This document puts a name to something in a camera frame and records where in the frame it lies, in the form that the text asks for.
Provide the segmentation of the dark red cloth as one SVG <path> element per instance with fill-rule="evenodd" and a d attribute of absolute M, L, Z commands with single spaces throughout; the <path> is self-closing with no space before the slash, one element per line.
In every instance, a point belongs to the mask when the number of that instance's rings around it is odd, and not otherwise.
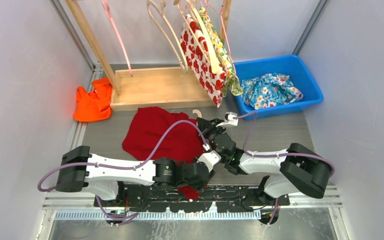
<path fill-rule="evenodd" d="M 197 124 L 183 112 L 170 113 L 157 106 L 139 108 L 122 142 L 122 149 L 136 160 L 144 161 L 165 131 L 181 120 Z M 167 157 L 177 161 L 178 165 L 191 164 L 203 152 L 203 141 L 197 130 L 190 124 L 180 123 L 167 134 L 151 159 Z"/>

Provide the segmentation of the red poppy print cloth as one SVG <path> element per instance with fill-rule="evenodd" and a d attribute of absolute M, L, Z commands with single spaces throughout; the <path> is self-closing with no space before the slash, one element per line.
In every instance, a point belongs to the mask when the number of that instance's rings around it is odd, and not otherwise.
<path fill-rule="evenodd" d="M 203 31 L 190 14 L 185 16 L 186 22 L 182 26 L 180 47 L 185 55 L 187 66 L 191 68 L 202 88 L 206 91 L 216 107 L 223 101 L 223 88 L 227 72 L 219 65 L 217 73 L 212 72 L 212 67 L 203 50 L 208 50 Z"/>

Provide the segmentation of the lemon print skirt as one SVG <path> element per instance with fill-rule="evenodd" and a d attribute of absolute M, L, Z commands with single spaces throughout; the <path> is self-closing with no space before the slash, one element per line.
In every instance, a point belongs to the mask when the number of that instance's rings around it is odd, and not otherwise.
<path fill-rule="evenodd" d="M 213 26 L 213 23 L 206 9 L 204 7 L 201 7 L 198 12 L 200 18 L 205 24 L 206 29 L 208 30 L 208 34 L 214 47 L 215 54 L 221 63 L 222 69 L 226 73 L 226 77 L 224 79 L 224 87 L 222 89 L 223 96 L 226 96 L 227 90 L 229 90 L 234 96 L 242 95 L 243 89 L 241 87 L 240 80 L 236 74 L 236 69 L 233 65 L 232 58 L 228 54 L 226 48 L 224 47 L 224 44 L 222 43 L 219 35 L 217 34 L 217 31 Z"/>

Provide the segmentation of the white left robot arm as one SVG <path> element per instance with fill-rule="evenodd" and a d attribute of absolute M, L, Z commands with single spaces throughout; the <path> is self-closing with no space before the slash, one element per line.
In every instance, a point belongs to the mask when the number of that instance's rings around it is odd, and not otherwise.
<path fill-rule="evenodd" d="M 122 182 L 162 189 L 189 186 L 199 191 L 214 176 L 214 165 L 220 160 L 214 150 L 204 152 L 193 163 L 181 165 L 166 157 L 121 160 L 90 153 L 90 147 L 82 145 L 63 155 L 55 189 L 64 193 L 92 193 L 118 207 L 126 200 Z"/>

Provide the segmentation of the thin pink wire hanger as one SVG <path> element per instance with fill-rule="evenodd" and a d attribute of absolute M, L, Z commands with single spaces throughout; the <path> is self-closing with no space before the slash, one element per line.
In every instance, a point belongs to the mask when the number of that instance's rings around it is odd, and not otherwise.
<path fill-rule="evenodd" d="M 221 7 L 219 10 L 217 10 L 209 0 L 205 0 L 205 9 L 210 7 L 213 9 L 219 16 L 220 16 L 220 24 L 221 24 L 221 29 L 220 29 L 220 35 L 219 38 L 225 44 L 227 47 L 227 53 L 232 61 L 233 69 L 236 70 L 235 65 L 234 65 L 234 60 L 232 58 L 232 51 L 231 51 L 231 46 L 229 43 L 228 35 L 227 35 L 227 27 L 228 27 L 228 22 L 229 22 L 229 17 L 230 17 L 230 11 L 231 11 L 231 0 L 223 0 Z"/>

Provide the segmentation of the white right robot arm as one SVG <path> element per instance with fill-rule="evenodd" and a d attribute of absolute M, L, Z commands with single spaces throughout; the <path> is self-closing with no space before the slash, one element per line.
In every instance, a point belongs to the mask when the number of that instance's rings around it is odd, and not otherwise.
<path fill-rule="evenodd" d="M 239 148 L 226 129 L 236 127 L 242 118 L 243 115 L 233 112 L 227 112 L 224 119 L 197 117 L 197 127 L 212 152 L 218 155 L 204 161 L 209 169 L 223 164 L 233 175 L 263 173 L 257 198 L 266 206 L 283 195 L 297 192 L 314 199 L 324 197 L 328 181 L 335 173 L 331 161 L 299 143 L 272 152 Z"/>

